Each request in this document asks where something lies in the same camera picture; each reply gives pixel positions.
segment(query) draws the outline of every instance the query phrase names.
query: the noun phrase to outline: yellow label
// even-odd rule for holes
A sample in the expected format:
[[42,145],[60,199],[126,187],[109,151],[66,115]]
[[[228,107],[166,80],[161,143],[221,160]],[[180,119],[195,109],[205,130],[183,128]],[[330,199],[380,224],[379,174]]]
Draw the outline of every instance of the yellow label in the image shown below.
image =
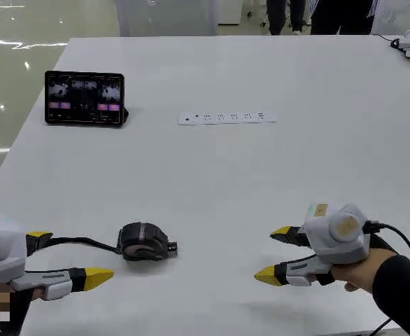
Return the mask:
[[337,233],[341,237],[347,237],[355,232],[359,227],[359,223],[354,217],[349,217],[337,226]]
[[328,204],[317,204],[316,212],[314,213],[314,217],[324,217],[324,216],[326,216],[327,209],[328,209]]

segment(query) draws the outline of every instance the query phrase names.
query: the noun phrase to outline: finger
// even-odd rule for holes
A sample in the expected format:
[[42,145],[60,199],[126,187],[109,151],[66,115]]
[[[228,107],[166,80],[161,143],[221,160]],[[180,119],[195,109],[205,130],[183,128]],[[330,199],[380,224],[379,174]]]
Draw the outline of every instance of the finger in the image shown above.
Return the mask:
[[355,285],[353,285],[352,283],[350,283],[350,282],[347,282],[347,283],[345,283],[345,291],[347,291],[347,292],[354,292],[354,291],[356,291],[356,290],[358,290],[359,289],[359,287],[357,287],[357,286],[355,286]]
[[36,288],[34,289],[34,292],[32,293],[32,300],[37,300],[43,298],[45,295],[45,289],[44,288]]

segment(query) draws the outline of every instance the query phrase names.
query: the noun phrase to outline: black sleeve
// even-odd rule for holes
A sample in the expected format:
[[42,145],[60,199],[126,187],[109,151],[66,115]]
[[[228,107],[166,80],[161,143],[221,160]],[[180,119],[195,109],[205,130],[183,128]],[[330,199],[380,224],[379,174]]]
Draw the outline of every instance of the black sleeve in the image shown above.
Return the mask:
[[387,259],[376,273],[373,298],[385,315],[410,334],[410,260]]

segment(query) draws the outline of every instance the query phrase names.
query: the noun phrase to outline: person's arm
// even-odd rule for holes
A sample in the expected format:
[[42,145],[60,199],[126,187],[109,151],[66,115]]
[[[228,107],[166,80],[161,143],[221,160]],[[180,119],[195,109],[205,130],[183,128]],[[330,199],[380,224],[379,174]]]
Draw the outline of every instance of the person's arm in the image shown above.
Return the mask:
[[371,248],[359,263],[334,266],[335,279],[347,281],[345,289],[362,288],[373,294],[378,307],[410,334],[410,260],[380,248]]
[[385,315],[410,334],[410,260],[402,255],[387,259],[373,282],[373,298]]

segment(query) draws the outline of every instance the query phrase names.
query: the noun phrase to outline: white table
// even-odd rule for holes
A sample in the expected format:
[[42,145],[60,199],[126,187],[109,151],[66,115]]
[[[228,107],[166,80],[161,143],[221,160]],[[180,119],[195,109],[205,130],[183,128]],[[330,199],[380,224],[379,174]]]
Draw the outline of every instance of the white table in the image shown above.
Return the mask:
[[[312,201],[356,203],[410,238],[410,63],[375,36],[72,39],[56,69],[120,72],[123,129],[48,127],[38,97],[0,169],[0,215],[109,244],[158,224],[177,259],[129,263],[55,246],[29,270],[103,267],[88,293],[34,302],[23,335],[318,335],[384,319],[341,284],[274,288],[263,267],[310,254],[269,233]],[[186,127],[187,111],[279,122]],[[384,234],[408,255],[393,234]]]

